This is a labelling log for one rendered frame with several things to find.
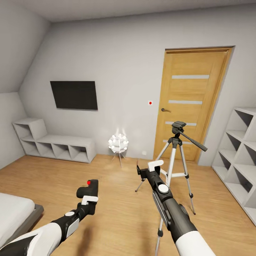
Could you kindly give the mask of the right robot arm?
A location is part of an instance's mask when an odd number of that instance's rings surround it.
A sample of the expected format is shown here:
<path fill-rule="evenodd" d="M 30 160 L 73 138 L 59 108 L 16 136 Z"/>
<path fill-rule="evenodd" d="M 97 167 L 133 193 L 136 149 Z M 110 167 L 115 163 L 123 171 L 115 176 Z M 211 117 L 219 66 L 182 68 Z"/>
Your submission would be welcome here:
<path fill-rule="evenodd" d="M 148 168 L 137 167 L 138 175 L 147 178 L 153 189 L 153 200 L 162 220 L 171 232 L 180 256 L 216 256 L 197 228 L 190 221 L 187 210 L 173 198 L 170 188 L 161 180 L 163 160 L 148 162 Z"/>

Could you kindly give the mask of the digital camera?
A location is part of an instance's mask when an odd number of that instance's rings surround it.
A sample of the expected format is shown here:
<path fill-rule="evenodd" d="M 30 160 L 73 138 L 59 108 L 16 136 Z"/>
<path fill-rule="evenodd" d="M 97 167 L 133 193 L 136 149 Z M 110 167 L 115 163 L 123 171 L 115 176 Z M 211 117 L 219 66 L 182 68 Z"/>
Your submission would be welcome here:
<path fill-rule="evenodd" d="M 78 198 L 83 198 L 83 196 L 98 196 L 98 180 L 92 179 L 87 181 L 88 187 L 79 187 L 76 192 Z M 94 202 L 89 202 L 89 204 L 94 204 Z"/>

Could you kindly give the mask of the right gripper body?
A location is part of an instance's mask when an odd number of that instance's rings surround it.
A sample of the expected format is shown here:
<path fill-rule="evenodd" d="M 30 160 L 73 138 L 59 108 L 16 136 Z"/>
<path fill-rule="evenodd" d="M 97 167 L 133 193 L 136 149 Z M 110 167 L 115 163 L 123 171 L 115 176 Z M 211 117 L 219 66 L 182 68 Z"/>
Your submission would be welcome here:
<path fill-rule="evenodd" d="M 148 168 L 140 169 L 141 178 L 142 179 L 147 178 L 148 181 L 150 181 L 150 179 L 152 177 L 159 176 L 160 175 L 160 167 L 159 166 L 155 166 L 154 169 L 155 169 L 155 171 L 149 171 Z"/>

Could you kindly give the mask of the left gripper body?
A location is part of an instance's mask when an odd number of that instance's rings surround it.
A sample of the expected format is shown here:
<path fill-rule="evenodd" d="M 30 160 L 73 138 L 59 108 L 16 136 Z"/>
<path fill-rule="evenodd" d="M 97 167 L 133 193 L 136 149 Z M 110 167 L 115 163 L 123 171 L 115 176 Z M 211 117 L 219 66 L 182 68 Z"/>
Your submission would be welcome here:
<path fill-rule="evenodd" d="M 87 205 L 82 205 L 81 202 L 78 203 L 77 209 L 80 208 L 84 211 L 84 218 L 89 214 L 89 215 L 94 215 L 96 211 L 96 203 L 94 204 L 87 204 Z"/>

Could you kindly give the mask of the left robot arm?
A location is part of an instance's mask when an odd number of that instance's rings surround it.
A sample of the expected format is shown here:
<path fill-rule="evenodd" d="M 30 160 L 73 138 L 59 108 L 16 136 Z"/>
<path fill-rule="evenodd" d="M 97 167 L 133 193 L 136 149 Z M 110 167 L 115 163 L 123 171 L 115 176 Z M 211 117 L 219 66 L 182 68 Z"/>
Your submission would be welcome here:
<path fill-rule="evenodd" d="M 94 204 L 89 204 L 88 201 Z M 63 217 L 9 242 L 0 249 L 0 256 L 51 256 L 77 230 L 83 218 L 88 214 L 95 214 L 97 201 L 98 197 L 83 196 L 76 210 L 73 209 Z"/>

